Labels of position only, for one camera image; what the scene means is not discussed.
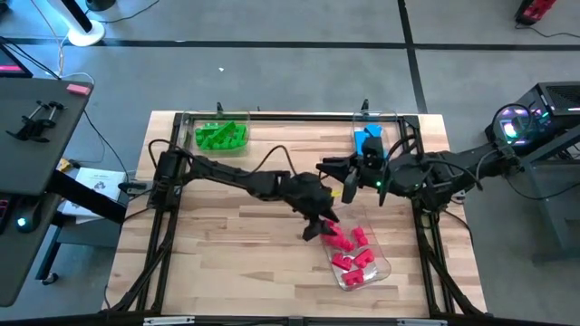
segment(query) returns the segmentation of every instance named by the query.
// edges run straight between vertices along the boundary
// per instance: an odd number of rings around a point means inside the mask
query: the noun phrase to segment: desk
[[[175,113],[152,112],[137,179],[152,179],[147,144],[156,138],[169,139]],[[426,150],[449,149],[440,115],[420,115],[420,127]],[[386,132],[391,144],[398,139],[394,127]],[[274,145],[283,144],[290,150],[296,170],[315,172],[314,165],[322,157],[351,154],[351,139],[350,122],[253,121],[251,155],[218,160],[251,169]],[[167,147],[159,144],[153,148],[158,156]],[[287,169],[284,153],[276,152],[263,168]],[[330,178],[324,183],[340,189]],[[146,201],[132,201],[127,214],[141,210]],[[385,206],[378,207],[376,193],[365,189],[359,190],[354,202],[364,205],[391,263],[391,276],[367,288],[344,292],[335,284],[320,240],[305,243],[300,239],[306,223],[288,206],[260,202],[244,191],[206,180],[191,182],[181,199],[162,313],[427,317],[411,202],[388,196]],[[465,218],[462,207],[449,210]],[[112,304],[143,268],[153,215],[149,211],[135,216],[122,227],[107,292]],[[440,231],[449,273],[474,305],[485,311],[468,231],[445,215],[441,215]],[[442,306],[438,277],[434,281]],[[154,274],[148,307],[155,289]]]
[[[55,170],[89,101],[88,96],[67,91],[70,83],[0,78],[0,149],[3,153],[0,159],[0,192],[43,198],[41,222],[33,232],[23,234],[16,231],[19,214],[16,207],[0,235],[0,261],[3,266],[0,268],[0,306],[14,303],[53,221],[61,197],[122,222],[124,206]],[[75,84],[92,88],[87,82],[76,81]],[[43,133],[43,137],[50,142],[21,141],[9,136],[5,131],[17,132],[23,126],[21,116],[31,114],[37,107],[36,101],[57,101],[67,108],[56,113],[56,126]],[[43,113],[44,117],[48,116],[48,112]]]

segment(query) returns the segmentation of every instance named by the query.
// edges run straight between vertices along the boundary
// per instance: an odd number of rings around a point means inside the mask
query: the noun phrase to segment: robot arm
[[[252,171],[192,155],[182,149],[171,149],[161,153],[153,178],[154,184],[148,207],[164,209],[177,203],[173,192],[196,179],[207,179],[232,187],[245,189],[247,193],[262,201],[286,202],[295,212],[307,219],[309,225],[302,238],[309,241],[319,234],[335,235],[335,232],[319,216],[339,222],[332,210],[332,189],[325,187],[317,175],[304,172],[291,177],[289,171]]]
[[[380,139],[368,138],[361,156],[324,158],[316,168],[344,184],[344,203],[352,202],[357,187],[372,187],[380,194],[380,206],[386,194],[392,193],[419,198],[424,209],[434,212],[447,205],[453,194],[481,187],[480,179],[498,176],[518,165],[511,147],[501,141],[460,153],[403,153],[391,160],[398,146],[387,158],[383,158],[380,146]]]

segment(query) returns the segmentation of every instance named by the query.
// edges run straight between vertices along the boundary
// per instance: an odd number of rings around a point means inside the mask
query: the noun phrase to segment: gray carpet
[[[518,0],[406,3],[416,43],[578,44],[571,37],[545,39],[532,31],[514,30]],[[115,19],[143,6],[119,0],[118,7],[90,16]],[[27,1],[12,7],[11,15],[0,22],[1,35],[50,36]],[[579,13],[580,3],[559,0],[537,28],[548,34],[580,34],[575,23]],[[65,34],[63,24],[55,27],[59,35]],[[107,37],[403,40],[396,0],[162,0],[132,20],[108,24]],[[56,66],[55,45],[23,47]],[[127,169],[136,168],[152,110],[213,110],[221,101],[226,110],[253,110],[259,105],[262,110],[352,111],[368,98],[373,107],[417,112],[404,50],[67,46],[65,52],[65,73],[88,72],[96,80],[89,115]],[[417,58],[427,108],[444,116],[453,150],[485,141],[482,130],[495,110],[517,100],[536,82],[580,80],[578,52],[417,51]],[[82,119],[66,156],[95,160],[101,150]],[[109,150],[102,163],[87,165],[120,169]],[[500,317],[578,324],[580,263],[533,265],[531,255],[549,250],[554,242],[537,203],[518,197],[499,178],[485,180],[484,187],[483,193],[469,193],[466,211],[488,310]],[[113,256],[111,249],[64,246],[54,266],[62,280],[44,287],[29,275],[16,304],[0,309],[0,320],[98,311]],[[30,302],[38,302],[35,309],[30,309]]]

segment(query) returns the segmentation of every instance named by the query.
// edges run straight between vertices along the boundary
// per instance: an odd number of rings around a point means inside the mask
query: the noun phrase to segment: wooden tabletop
[[[151,113],[137,179],[152,179],[154,168],[147,144],[156,138],[169,139],[175,113]],[[449,149],[443,118],[440,115],[419,118],[425,150]],[[391,145],[399,138],[394,124],[383,127]],[[282,144],[290,150],[296,170],[317,173],[314,166],[321,158],[352,153],[352,132],[352,123],[345,122],[253,121],[245,156],[212,158],[252,169],[268,150]],[[167,148],[157,145],[156,156]],[[262,169],[288,169],[284,153],[273,154]],[[324,183],[341,189],[330,178]],[[306,222],[289,206],[261,202],[243,190],[206,180],[191,182],[184,188],[181,199],[163,313],[427,317],[411,202],[387,196],[385,205],[378,207],[378,200],[375,192],[363,189],[358,191],[354,203],[364,207],[363,212],[391,264],[391,275],[363,289],[345,292],[330,272],[320,239],[309,243],[300,239]],[[127,214],[141,210],[146,201],[147,198],[138,198],[131,202]],[[449,210],[465,218],[461,206],[452,205]],[[140,214],[122,228],[107,291],[113,304],[143,268],[153,214],[152,211]],[[440,232],[449,273],[475,306],[485,311],[468,231],[458,221],[441,214]],[[434,277],[434,281],[438,303],[443,307],[439,278]],[[148,306],[155,285],[153,281]]]

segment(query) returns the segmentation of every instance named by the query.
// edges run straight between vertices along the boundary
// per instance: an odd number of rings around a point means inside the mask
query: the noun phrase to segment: clear plastic box
[[[379,246],[376,237],[374,236],[371,225],[366,218],[364,206],[356,204],[348,206],[343,205],[339,206],[338,208],[334,208],[333,210],[341,220],[340,223],[333,224],[333,227],[340,227],[340,230],[343,234],[343,239],[346,239],[351,244],[353,244],[353,249],[347,251],[343,247],[337,246],[336,242],[333,243],[333,239],[335,239],[334,236],[320,236],[324,250],[326,251],[326,256],[328,257],[328,261],[331,265],[338,285],[343,290],[352,291],[360,289],[370,283],[387,278],[391,274],[391,264],[384,257],[382,249]],[[359,243],[355,235],[353,235],[353,230],[355,229],[362,230],[367,240],[366,244]],[[360,265],[357,263],[357,257],[359,257],[359,255],[362,255],[362,257],[367,255],[367,251],[372,254],[373,260],[371,262],[366,262],[366,266],[360,267]],[[342,258],[346,258],[351,261],[351,267],[348,270],[345,269],[347,266],[343,265],[344,267],[339,267],[334,263],[334,258],[338,254]],[[351,273],[351,275],[357,275],[358,273],[361,274],[362,281],[353,284],[348,283],[349,276],[346,275],[348,273]]]
[[[388,125],[394,125],[391,122],[384,122],[381,121],[381,119],[383,119],[384,117],[388,117],[388,116],[392,116],[394,113],[394,115],[396,116],[396,112],[384,112],[381,110],[368,110],[365,112],[355,112],[353,114],[353,133],[352,133],[352,137],[353,137],[353,149],[354,151],[358,152],[360,155],[362,155],[362,153],[360,152],[360,147],[362,146],[362,142],[363,142],[363,138],[365,134],[368,134],[365,129],[369,126],[369,125],[374,125],[374,126],[378,126],[381,129],[380,132],[380,136],[382,138],[382,145],[385,149],[387,149],[390,145],[389,142],[389,135],[387,130],[385,130],[386,126]]]
[[[248,111],[185,111],[179,129],[179,145],[206,156],[246,153],[250,139]]]

